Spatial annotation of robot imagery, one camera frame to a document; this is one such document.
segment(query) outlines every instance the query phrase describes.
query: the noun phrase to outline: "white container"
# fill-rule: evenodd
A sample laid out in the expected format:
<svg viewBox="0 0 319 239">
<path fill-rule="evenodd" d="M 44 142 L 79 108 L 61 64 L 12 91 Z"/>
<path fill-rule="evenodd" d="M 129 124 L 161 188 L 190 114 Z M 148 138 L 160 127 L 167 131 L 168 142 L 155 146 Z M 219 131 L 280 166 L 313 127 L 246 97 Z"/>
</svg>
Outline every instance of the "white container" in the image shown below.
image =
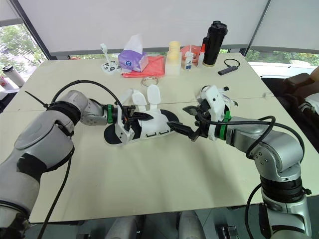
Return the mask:
<svg viewBox="0 0 319 239">
<path fill-rule="evenodd" d="M 2 86 L 5 90 L 13 90 L 14 87 L 5 80 L 3 76 L 0 76 L 0 86 Z"/>
<path fill-rule="evenodd" d="M 165 62 L 165 75 L 166 76 L 179 76 L 181 67 L 181 52 L 176 60 L 171 61 L 167 54 Z"/>
<path fill-rule="evenodd" d="M 2 69 L 3 73 L 10 78 L 17 86 L 22 87 L 25 83 L 21 75 L 13 66 L 5 66 Z"/>
<path fill-rule="evenodd" d="M 181 66 L 180 42 L 171 41 L 165 62 L 166 76 L 179 76 Z"/>
</svg>

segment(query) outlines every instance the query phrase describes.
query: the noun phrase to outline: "green ring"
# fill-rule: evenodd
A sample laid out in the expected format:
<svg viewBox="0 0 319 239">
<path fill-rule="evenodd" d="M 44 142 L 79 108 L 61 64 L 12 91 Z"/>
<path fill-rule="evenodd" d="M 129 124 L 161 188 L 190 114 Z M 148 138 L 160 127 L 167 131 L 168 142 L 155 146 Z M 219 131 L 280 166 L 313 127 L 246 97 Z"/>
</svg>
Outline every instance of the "green ring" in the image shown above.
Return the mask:
<svg viewBox="0 0 319 239">
<path fill-rule="evenodd" d="M 225 117 L 224 117 L 223 122 L 228 122 L 230 119 L 231 119 L 230 111 L 227 111 L 226 114 L 225 114 Z M 219 138 L 220 138 L 221 140 L 225 140 L 225 139 L 226 139 L 226 138 L 225 138 L 226 126 L 227 126 L 227 125 L 223 124 L 223 125 L 220 127 Z"/>
<path fill-rule="evenodd" d="M 113 123 L 112 105 L 108 105 L 108 123 Z"/>
</svg>

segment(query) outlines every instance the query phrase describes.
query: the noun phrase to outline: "white table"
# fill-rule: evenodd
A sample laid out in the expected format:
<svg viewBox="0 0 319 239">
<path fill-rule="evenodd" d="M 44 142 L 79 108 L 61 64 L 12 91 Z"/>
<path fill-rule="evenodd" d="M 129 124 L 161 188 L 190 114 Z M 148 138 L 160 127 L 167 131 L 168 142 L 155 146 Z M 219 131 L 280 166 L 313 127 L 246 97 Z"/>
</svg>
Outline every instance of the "white table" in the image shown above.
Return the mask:
<svg viewBox="0 0 319 239">
<path fill-rule="evenodd" d="M 226 68 L 224 64 L 226 58 L 237 59 L 241 65 L 238 70 L 220 76 L 217 72 Z M 43 62 L 6 107 L 5 112 L 41 110 L 43 109 L 41 104 L 24 91 L 29 91 L 49 103 L 59 89 L 75 80 L 97 81 L 118 97 L 128 88 L 140 90 L 143 94 L 146 92 L 147 88 L 140 84 L 141 78 L 123 78 L 120 74 L 104 73 L 100 68 L 104 62 L 104 59 Z M 228 86 L 230 90 L 227 95 L 234 100 L 260 98 L 270 92 L 240 53 L 225 53 L 219 54 L 214 67 L 199 69 L 193 66 L 191 71 L 181 70 L 181 75 L 178 77 L 160 78 L 158 87 L 162 96 L 161 103 L 196 102 L 196 96 L 205 85 L 216 85 L 219 88 Z M 94 85 L 80 84 L 72 89 L 80 90 L 87 97 L 104 104 L 114 102 L 108 93 Z"/>
<path fill-rule="evenodd" d="M 257 119 L 274 115 L 277 122 L 293 127 L 304 139 L 306 154 L 302 180 L 313 195 L 319 194 L 315 179 L 319 156 L 276 98 L 238 99 L 233 116 Z M 194 118 L 182 111 L 189 103 L 164 104 L 186 125 Z M 10 154 L 21 131 L 41 111 L 0 114 L 0 161 Z M 51 221 L 86 220 L 201 208 L 243 205 L 260 182 L 253 161 L 227 145 L 172 134 L 123 147 L 108 146 L 104 126 L 78 123 L 73 141 L 75 154 L 68 181 Z M 45 173 L 31 222 L 43 222 L 61 185 L 66 165 Z M 252 203 L 261 201 L 257 193 Z"/>
</svg>

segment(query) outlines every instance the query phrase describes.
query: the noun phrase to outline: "purple tissue box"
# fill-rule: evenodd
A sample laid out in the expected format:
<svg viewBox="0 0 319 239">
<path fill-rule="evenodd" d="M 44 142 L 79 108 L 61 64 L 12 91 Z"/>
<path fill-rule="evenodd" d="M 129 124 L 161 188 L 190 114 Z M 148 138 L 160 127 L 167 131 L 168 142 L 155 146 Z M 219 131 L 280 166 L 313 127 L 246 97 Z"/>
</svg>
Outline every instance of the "purple tissue box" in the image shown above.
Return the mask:
<svg viewBox="0 0 319 239">
<path fill-rule="evenodd" d="M 132 50 L 123 50 L 119 54 L 118 58 L 119 64 L 122 68 L 138 72 L 143 71 L 149 63 L 149 59 L 146 52 L 140 54 Z"/>
</svg>

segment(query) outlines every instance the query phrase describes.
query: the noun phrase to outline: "black charging cable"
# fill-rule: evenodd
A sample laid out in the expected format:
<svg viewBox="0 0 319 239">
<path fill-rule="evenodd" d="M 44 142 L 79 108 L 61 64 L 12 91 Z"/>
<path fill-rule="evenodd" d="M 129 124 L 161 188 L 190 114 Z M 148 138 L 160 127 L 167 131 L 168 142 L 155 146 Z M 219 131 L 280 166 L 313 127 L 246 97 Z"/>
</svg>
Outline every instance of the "black charging cable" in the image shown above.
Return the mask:
<svg viewBox="0 0 319 239">
<path fill-rule="evenodd" d="M 226 61 L 228 61 L 228 60 L 236 61 L 236 62 L 238 63 L 238 65 L 237 65 L 237 66 L 231 66 L 231 65 L 229 65 L 229 64 L 226 63 Z M 225 74 L 227 74 L 227 73 L 229 73 L 229 72 L 232 72 L 232 71 L 237 70 L 238 67 L 240 66 L 240 62 L 237 61 L 236 59 L 233 59 L 233 58 L 228 58 L 228 59 L 224 60 L 224 63 L 225 63 L 225 65 L 226 65 L 228 68 L 226 68 L 226 69 L 221 70 L 221 71 L 218 72 L 218 74 L 221 75 L 221 76 L 222 76 L 222 75 L 225 75 Z"/>
<path fill-rule="evenodd" d="M 233 59 L 233 58 L 228 58 L 228 59 L 224 60 L 224 63 L 225 63 L 225 65 L 226 65 L 226 66 L 228 66 L 228 67 L 232 67 L 231 65 L 228 65 L 228 64 L 226 63 L 226 61 L 228 61 L 228 60 L 236 61 L 236 62 L 238 63 L 238 65 L 236 66 L 237 68 L 240 66 L 240 62 L 239 62 L 239 61 L 237 61 L 236 59 Z"/>
</svg>

